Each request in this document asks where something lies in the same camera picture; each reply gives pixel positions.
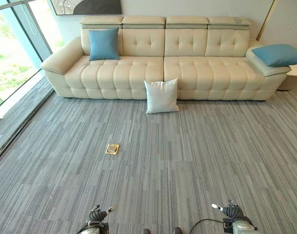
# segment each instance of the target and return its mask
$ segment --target brass floor box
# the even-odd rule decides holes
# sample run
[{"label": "brass floor box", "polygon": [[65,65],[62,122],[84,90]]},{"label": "brass floor box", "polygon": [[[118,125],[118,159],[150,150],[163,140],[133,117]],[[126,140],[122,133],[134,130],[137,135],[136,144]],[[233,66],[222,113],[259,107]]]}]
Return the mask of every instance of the brass floor box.
[{"label": "brass floor box", "polygon": [[116,155],[118,153],[119,147],[120,147],[120,145],[118,145],[118,144],[109,144],[109,145],[107,145],[105,154]]}]

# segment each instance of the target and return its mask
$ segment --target cream leather sofa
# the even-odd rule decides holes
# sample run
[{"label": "cream leather sofa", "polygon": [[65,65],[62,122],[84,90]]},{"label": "cream leather sofa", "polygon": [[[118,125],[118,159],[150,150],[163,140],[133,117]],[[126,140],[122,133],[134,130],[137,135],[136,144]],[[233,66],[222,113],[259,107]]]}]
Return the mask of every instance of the cream leather sofa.
[{"label": "cream leather sofa", "polygon": [[[250,22],[232,17],[100,17],[41,67],[59,96],[146,99],[144,80],[179,78],[178,99],[266,100],[289,67],[267,67],[251,51]],[[120,60],[89,61],[89,30],[119,27]]]}]

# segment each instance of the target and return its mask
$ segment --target sofa backrest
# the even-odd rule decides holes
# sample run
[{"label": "sofa backrest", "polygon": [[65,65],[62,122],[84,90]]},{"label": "sofa backrest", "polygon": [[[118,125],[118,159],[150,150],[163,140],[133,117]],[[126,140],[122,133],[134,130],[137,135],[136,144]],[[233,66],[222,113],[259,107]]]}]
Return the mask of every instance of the sofa backrest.
[{"label": "sofa backrest", "polygon": [[125,56],[164,56],[164,17],[125,16],[122,21]]},{"label": "sofa backrest", "polygon": [[120,56],[244,57],[251,23],[238,17],[86,16],[81,24],[85,55],[91,49],[89,30],[119,27]]},{"label": "sofa backrest", "polygon": [[244,57],[251,23],[239,17],[210,17],[206,56]]},{"label": "sofa backrest", "polygon": [[244,57],[249,24],[234,17],[168,17],[165,56]]},{"label": "sofa backrest", "polygon": [[165,29],[165,56],[205,56],[207,28],[206,17],[168,17]]}]

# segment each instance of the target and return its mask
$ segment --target white pillow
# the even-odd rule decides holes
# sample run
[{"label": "white pillow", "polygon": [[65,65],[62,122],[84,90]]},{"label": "white pillow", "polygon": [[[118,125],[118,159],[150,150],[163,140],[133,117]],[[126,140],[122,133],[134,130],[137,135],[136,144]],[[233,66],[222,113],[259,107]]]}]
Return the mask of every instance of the white pillow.
[{"label": "white pillow", "polygon": [[177,106],[178,78],[162,81],[144,81],[147,94],[147,114],[179,111]]}]

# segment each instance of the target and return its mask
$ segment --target sofa seat cushion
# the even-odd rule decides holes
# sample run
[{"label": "sofa seat cushion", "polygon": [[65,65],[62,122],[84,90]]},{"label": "sofa seat cushion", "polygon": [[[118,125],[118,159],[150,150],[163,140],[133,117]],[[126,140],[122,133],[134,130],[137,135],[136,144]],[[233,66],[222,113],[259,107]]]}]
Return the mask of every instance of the sofa seat cushion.
[{"label": "sofa seat cushion", "polygon": [[275,87],[246,58],[165,57],[164,81],[175,78],[178,99],[264,99]]},{"label": "sofa seat cushion", "polygon": [[64,78],[77,98],[146,99],[144,80],[163,81],[163,57],[89,61],[83,56]]}]

